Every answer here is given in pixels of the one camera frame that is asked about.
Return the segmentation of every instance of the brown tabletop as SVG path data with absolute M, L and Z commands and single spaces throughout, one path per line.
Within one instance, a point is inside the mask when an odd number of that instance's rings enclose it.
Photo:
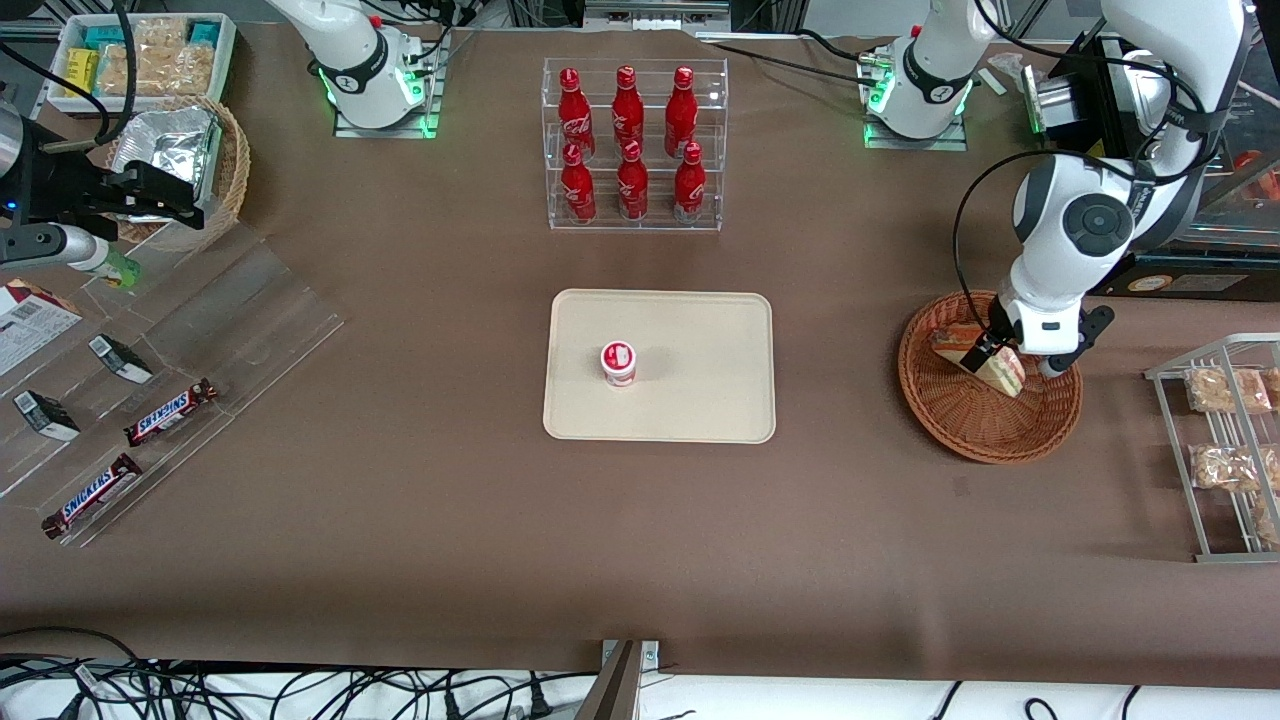
M 1274 331 L 1275 306 L 1114 302 L 1082 361 L 1080 425 L 1033 465 L 948 454 L 900 397 L 899 333 L 956 290 L 961 192 L 1029 141 L 1016 92 L 974 94 L 968 152 L 868 151 L 847 83 L 730 56 L 721 236 L 556 234 L 543 58 L 722 51 L 488 32 L 449 67 L 435 141 L 352 141 L 329 137 L 291 27 L 243 36 L 228 96 L 253 147 L 243 218 L 347 325 L 88 548 L 5 515 L 4 626 L 92 626 L 148 657 L 585 669 L 627 635 L 690 673 L 1280 683 L 1280 566 L 1190 562 L 1139 377 Z M 851 70 L 813 45 L 751 47 Z M 1024 169 L 970 206 L 975 286 L 1018 252 Z M 764 295 L 777 434 L 548 437 L 550 301 L 570 287 Z

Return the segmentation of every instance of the wire rack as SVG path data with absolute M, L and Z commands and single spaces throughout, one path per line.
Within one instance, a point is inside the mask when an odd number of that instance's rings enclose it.
M 1196 556 L 1197 562 L 1280 562 L 1280 552 L 1258 537 L 1253 516 L 1254 507 L 1262 503 L 1274 527 L 1280 528 L 1280 510 L 1276 507 L 1276 496 L 1272 491 L 1274 480 L 1265 470 L 1268 465 L 1263 460 L 1262 450 L 1267 445 L 1280 442 L 1280 432 L 1276 429 L 1274 413 L 1251 415 L 1245 411 L 1244 398 L 1235 378 L 1238 369 L 1277 366 L 1280 366 L 1280 333 L 1245 333 L 1228 336 L 1146 373 L 1147 379 L 1156 386 L 1160 411 L 1165 418 L 1169 441 L 1172 443 L 1174 459 L 1178 462 L 1178 474 L 1181 477 L 1187 505 L 1192 511 L 1192 523 L 1196 527 L 1196 537 L 1201 547 L 1201 552 Z M 1248 448 L 1254 468 L 1263 469 L 1258 473 L 1262 492 L 1204 491 L 1192 483 L 1188 439 L 1203 442 L 1206 433 L 1196 423 L 1180 421 L 1179 419 L 1184 415 L 1174 415 L 1170 410 L 1169 391 L 1176 387 L 1179 388 L 1176 392 L 1184 392 L 1185 374 L 1196 368 L 1221 369 L 1235 405 L 1235 413 L 1202 414 L 1208 425 L 1207 438 L 1217 446 Z M 1275 480 L 1276 487 L 1280 487 L 1280 478 Z M 1212 498 L 1207 497 L 1206 493 L 1215 493 L 1219 498 L 1224 495 L 1229 496 L 1235 524 L 1244 543 L 1243 551 L 1213 551 L 1215 546 L 1221 548 L 1222 543 L 1211 542 L 1219 541 L 1219 538 L 1210 538 L 1206 532 L 1204 519 L 1212 512 L 1212 510 L 1206 510 L 1206 506 L 1213 505 Z

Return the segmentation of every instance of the red bottle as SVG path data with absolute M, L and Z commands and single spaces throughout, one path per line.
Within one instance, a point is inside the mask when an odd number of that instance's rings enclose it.
M 582 95 L 582 83 L 573 68 L 561 70 L 559 114 L 561 126 L 564 128 L 564 142 L 577 145 L 582 151 L 582 160 L 590 160 L 591 155 L 595 155 L 591 104 Z
M 591 170 L 582 164 L 582 149 L 577 145 L 564 146 L 561 184 L 564 186 L 564 200 L 573 213 L 573 222 L 580 225 L 591 222 L 595 218 L 595 187 L 591 183 Z
M 618 147 L 632 140 L 644 150 L 644 102 L 636 92 L 636 70 L 631 65 L 618 68 L 618 92 L 613 96 L 613 137 Z
M 676 222 L 691 225 L 703 211 L 703 186 L 707 184 L 707 170 L 703 169 L 703 146 L 691 141 L 685 146 L 685 160 L 676 169 Z
M 698 127 L 698 99 L 694 97 L 694 70 L 676 68 L 676 88 L 667 100 L 667 155 L 680 158 Z
M 649 168 L 640 160 L 640 143 L 635 140 L 622 147 L 618 167 L 618 210 L 627 220 L 639 220 L 649 211 Z

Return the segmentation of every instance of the woven basket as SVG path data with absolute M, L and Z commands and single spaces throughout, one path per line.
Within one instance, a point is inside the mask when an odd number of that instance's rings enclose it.
M 151 247 L 156 250 L 186 252 L 195 250 L 195 245 L 207 245 L 218 240 L 236 224 L 241 205 L 244 202 L 244 192 L 248 190 L 248 138 L 244 137 L 244 131 L 241 129 L 239 123 L 236 122 L 236 117 L 232 115 L 230 110 L 220 102 L 214 102 L 200 95 L 170 97 L 163 101 L 156 110 L 180 110 L 191 106 L 205 108 L 216 114 L 223 127 L 223 140 L 218 147 L 218 165 L 214 172 L 212 190 L 214 197 L 219 200 L 219 206 L 212 215 L 205 218 L 205 229 L 202 232 L 180 233 L 178 236 L 183 238 L 180 242 L 151 243 Z M 119 147 L 119 140 L 110 145 L 108 165 L 115 160 L 115 152 Z M 116 225 L 120 228 L 120 240 L 134 245 L 166 227 L 166 224 L 161 223 L 129 223 L 124 220 L 116 220 Z
M 974 292 L 983 316 L 996 297 Z M 924 429 L 951 450 L 979 462 L 1011 465 L 1057 450 L 1080 420 L 1083 382 L 1073 365 L 1046 379 L 1038 357 L 1021 357 L 1027 383 L 1015 398 L 933 352 L 934 331 L 973 322 L 964 293 L 934 300 L 911 318 L 897 348 L 897 378 Z

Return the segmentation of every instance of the metal bracket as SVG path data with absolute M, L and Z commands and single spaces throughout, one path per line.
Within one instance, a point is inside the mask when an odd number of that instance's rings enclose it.
M 658 641 L 604 641 L 604 669 L 575 720 L 635 720 L 640 678 L 658 669 Z

